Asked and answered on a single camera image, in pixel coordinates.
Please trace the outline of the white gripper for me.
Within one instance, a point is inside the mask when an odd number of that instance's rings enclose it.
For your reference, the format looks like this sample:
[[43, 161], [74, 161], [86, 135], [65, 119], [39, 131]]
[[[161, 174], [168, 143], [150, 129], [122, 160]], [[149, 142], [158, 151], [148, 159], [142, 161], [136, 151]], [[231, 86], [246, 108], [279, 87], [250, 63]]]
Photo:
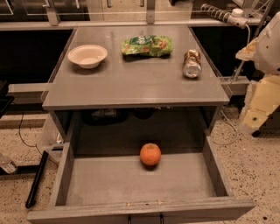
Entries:
[[[257, 38], [250, 41], [237, 52], [235, 57], [242, 61], [256, 60]], [[270, 116], [280, 106], [280, 76], [265, 74], [256, 83], [255, 92], [248, 106], [239, 118], [238, 130], [242, 134], [253, 134], [258, 131]]]

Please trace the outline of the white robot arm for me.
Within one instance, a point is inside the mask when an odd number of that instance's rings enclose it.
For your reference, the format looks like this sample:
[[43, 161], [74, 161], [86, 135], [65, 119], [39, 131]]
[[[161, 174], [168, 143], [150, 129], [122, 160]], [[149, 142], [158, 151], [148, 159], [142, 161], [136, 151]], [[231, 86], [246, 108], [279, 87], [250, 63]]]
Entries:
[[255, 84], [251, 99], [245, 102], [240, 117], [239, 131], [253, 134], [280, 106], [280, 11], [235, 57], [253, 61], [255, 69], [264, 73]]

